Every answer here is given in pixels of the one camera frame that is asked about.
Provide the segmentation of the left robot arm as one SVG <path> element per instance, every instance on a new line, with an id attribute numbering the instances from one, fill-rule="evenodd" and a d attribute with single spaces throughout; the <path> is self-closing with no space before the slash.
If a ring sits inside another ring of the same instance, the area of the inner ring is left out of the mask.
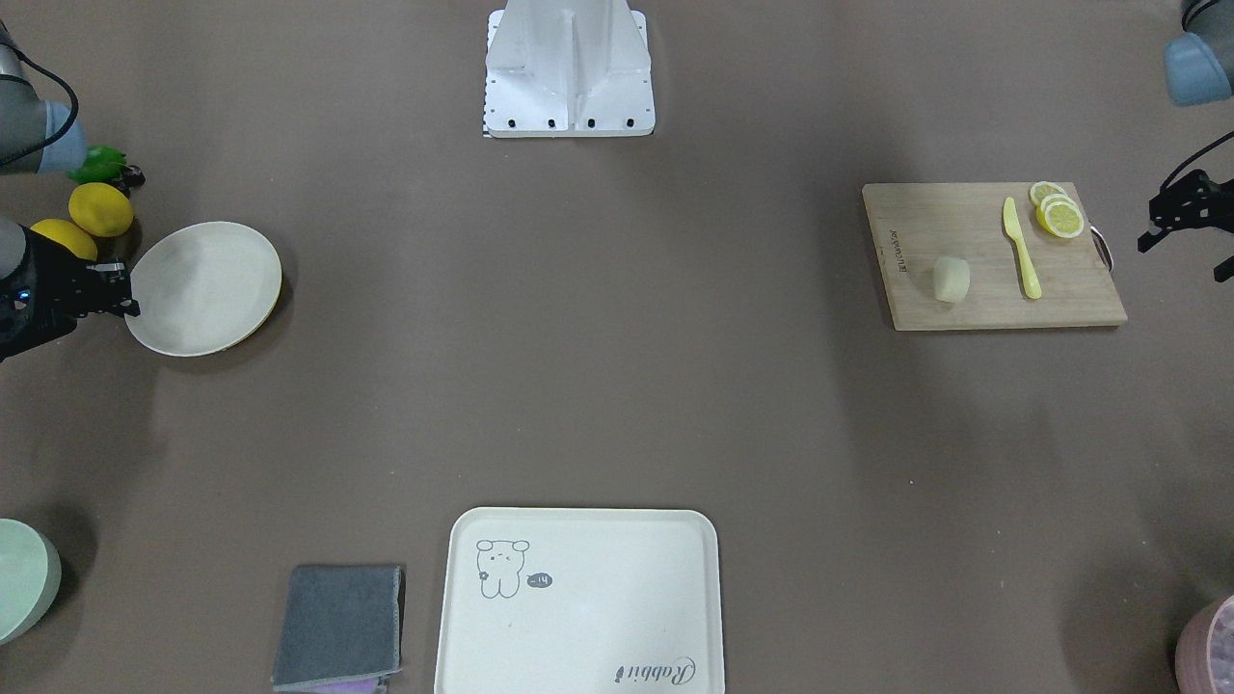
<path id="1" fill-rule="evenodd" d="M 1181 35 L 1162 51 L 1169 100 L 1178 107 L 1230 100 L 1233 2 L 1181 1 Z"/>

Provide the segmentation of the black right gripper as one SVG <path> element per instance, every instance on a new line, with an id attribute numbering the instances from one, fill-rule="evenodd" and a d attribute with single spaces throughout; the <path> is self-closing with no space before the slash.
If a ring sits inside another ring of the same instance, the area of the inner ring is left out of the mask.
<path id="1" fill-rule="evenodd" d="M 72 333 L 93 312 L 118 317 L 141 315 L 127 295 L 104 296 L 93 304 L 97 280 L 105 286 L 130 286 L 123 261 L 95 264 L 62 243 L 33 231 L 1 233 L 1 361 Z"/>

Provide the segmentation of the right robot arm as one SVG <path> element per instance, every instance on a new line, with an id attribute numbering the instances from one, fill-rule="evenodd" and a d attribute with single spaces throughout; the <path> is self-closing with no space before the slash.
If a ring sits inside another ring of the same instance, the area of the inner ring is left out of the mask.
<path id="1" fill-rule="evenodd" d="M 75 183 L 101 183 L 128 198 L 146 184 L 126 154 L 88 144 L 80 102 L 70 84 L 2 32 L 2 174 L 65 173 Z M 72 333 L 90 312 L 139 315 L 130 265 L 85 259 L 31 226 L 2 219 L 1 356 L 9 359 Z"/>

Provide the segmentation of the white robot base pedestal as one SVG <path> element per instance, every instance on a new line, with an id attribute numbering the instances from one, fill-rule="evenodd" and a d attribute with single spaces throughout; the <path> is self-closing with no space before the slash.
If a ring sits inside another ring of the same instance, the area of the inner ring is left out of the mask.
<path id="1" fill-rule="evenodd" d="M 510 1 L 486 21 L 482 133 L 617 138 L 656 130 L 645 14 L 626 1 Z"/>

